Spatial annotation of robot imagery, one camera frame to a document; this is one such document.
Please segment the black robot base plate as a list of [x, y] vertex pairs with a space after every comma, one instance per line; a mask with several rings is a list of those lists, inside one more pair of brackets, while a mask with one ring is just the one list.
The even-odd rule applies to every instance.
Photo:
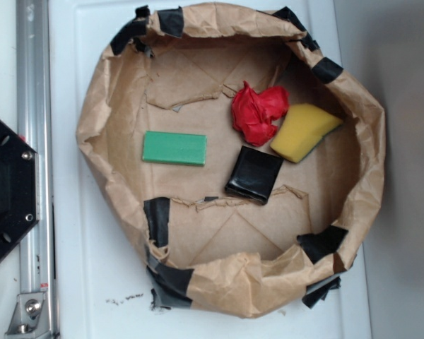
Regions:
[[0, 263], [38, 221], [37, 153], [0, 120]]

